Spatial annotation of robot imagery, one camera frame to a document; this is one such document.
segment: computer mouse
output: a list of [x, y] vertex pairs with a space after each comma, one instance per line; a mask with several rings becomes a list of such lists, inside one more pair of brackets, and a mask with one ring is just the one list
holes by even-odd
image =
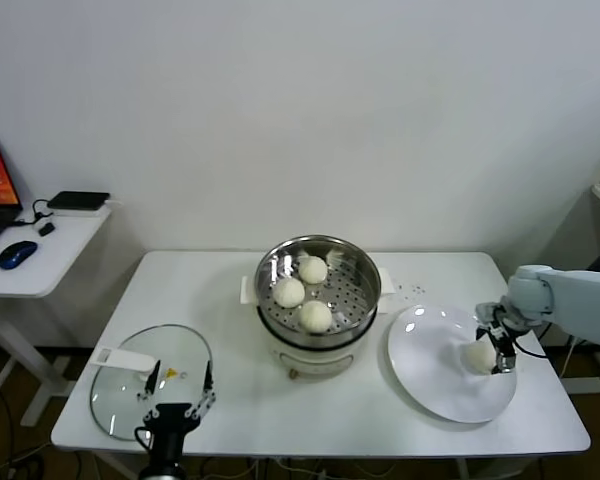
[[2, 253], [0, 253], [0, 268], [4, 270], [16, 268], [37, 249], [38, 244], [36, 242], [30, 242], [29, 240], [9, 245]]

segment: floor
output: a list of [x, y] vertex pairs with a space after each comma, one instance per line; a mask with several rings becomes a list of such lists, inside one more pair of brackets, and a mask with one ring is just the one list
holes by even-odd
[[[7, 356], [0, 352], [0, 369], [7, 360]], [[68, 371], [69, 378], [77, 378], [86, 361], [84, 357], [74, 357]], [[554, 366], [561, 367], [564, 358], [553, 360]], [[566, 376], [591, 376], [599, 374], [595, 362], [586, 355], [574, 355]], [[43, 418], [35, 428], [19, 426], [19, 418], [24, 413], [28, 401], [32, 398], [38, 387], [38, 382], [20, 365], [16, 366], [3, 386], [3, 392], [8, 399], [9, 407], [14, 417], [15, 442], [14, 451], [43, 445], [49, 441], [54, 422], [59, 416], [64, 401], [53, 400], [44, 413]], [[525, 472], [517, 477], [525, 480], [562, 480], [570, 479], [597, 479], [600, 480], [600, 395], [581, 395], [573, 397], [574, 404], [582, 417], [587, 430], [592, 438], [592, 447], [581, 455], [556, 456], [544, 458], [541, 462], [534, 462]], [[0, 402], [0, 464], [9, 452], [9, 428], [4, 405]], [[48, 446], [40, 451], [44, 459], [45, 480], [73, 479], [83, 480], [122, 480], [123, 477], [106, 464], [96, 461], [86, 452], [79, 454], [56, 450]], [[472, 460], [469, 462], [470, 471], [475, 471], [486, 460]], [[245, 458], [188, 458], [185, 467], [191, 478], [200, 475], [239, 475], [247, 470], [248, 460]], [[349, 479], [451, 479], [457, 478], [455, 462], [452, 460], [381, 460], [381, 461], [354, 461], [350, 459], [316, 461], [312, 459], [293, 460], [291, 467], [311, 471], [326, 470], [328, 475]], [[1, 477], [6, 478], [6, 472], [1, 470]], [[255, 468], [245, 473], [241, 478], [252, 480], [308, 480], [309, 475], [302, 472], [289, 472], [283, 470], [274, 460], [261, 460], [258, 463], [258, 478]], [[16, 480], [25, 478], [24, 472], [16, 476]]]

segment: white table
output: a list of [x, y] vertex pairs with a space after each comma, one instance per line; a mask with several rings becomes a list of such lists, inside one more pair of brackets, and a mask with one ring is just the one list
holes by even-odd
[[[209, 341], [218, 400], [200, 428], [186, 438], [185, 454], [503, 457], [589, 447], [589, 435], [549, 362], [525, 355], [518, 357], [515, 397], [497, 419], [465, 425], [429, 414], [401, 388], [385, 360], [386, 332], [395, 318], [391, 314], [376, 320], [362, 357], [350, 369], [329, 380], [291, 381], [268, 353], [264, 328], [252, 307], [239, 303], [240, 279], [254, 272], [261, 256], [148, 253], [99, 340], [100, 345], [116, 346], [138, 330], [176, 323], [197, 329]], [[413, 304], [472, 311], [476, 303], [493, 301], [506, 291], [485, 254], [371, 256], [388, 269], [398, 292]], [[533, 334], [521, 343], [541, 351]], [[146, 459], [138, 462], [118, 454], [141, 452], [141, 447], [109, 437], [91, 417], [89, 397], [96, 371], [87, 365], [82, 372], [53, 429], [52, 442], [92, 450], [133, 478]]]
[[[30, 211], [24, 210], [25, 218]], [[53, 216], [51, 220], [56, 230], [45, 237], [38, 235], [31, 226], [5, 230], [0, 235], [0, 252], [22, 240], [37, 242], [38, 250], [13, 270], [0, 268], [0, 297], [41, 298], [51, 293], [107, 219], [110, 210], [104, 206], [100, 213], [95, 217]], [[0, 386], [16, 361], [42, 384], [21, 420], [21, 425], [33, 426], [51, 397], [69, 395], [74, 382], [68, 382], [62, 376], [69, 358], [60, 357], [51, 365], [3, 315], [0, 315], [0, 346], [11, 355], [0, 372]]]

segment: white plate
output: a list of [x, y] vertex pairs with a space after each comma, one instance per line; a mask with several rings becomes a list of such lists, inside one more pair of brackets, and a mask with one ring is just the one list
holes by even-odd
[[462, 347], [475, 340], [476, 326], [463, 310], [417, 305], [389, 331], [389, 359], [402, 386], [422, 406], [456, 422], [494, 419], [516, 391], [515, 371], [479, 375], [465, 366]]

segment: steamed bun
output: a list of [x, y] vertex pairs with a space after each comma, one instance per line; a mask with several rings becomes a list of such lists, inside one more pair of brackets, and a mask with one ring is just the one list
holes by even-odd
[[323, 333], [331, 326], [331, 310], [318, 300], [305, 303], [300, 310], [300, 325], [309, 333]]
[[304, 300], [304, 285], [295, 278], [283, 278], [273, 287], [273, 299], [282, 308], [297, 307]]
[[309, 285], [322, 283], [327, 278], [327, 264], [320, 257], [304, 257], [298, 269], [300, 278]]
[[491, 375], [496, 366], [496, 351], [490, 341], [478, 340], [464, 347], [465, 358], [469, 366], [477, 373]]

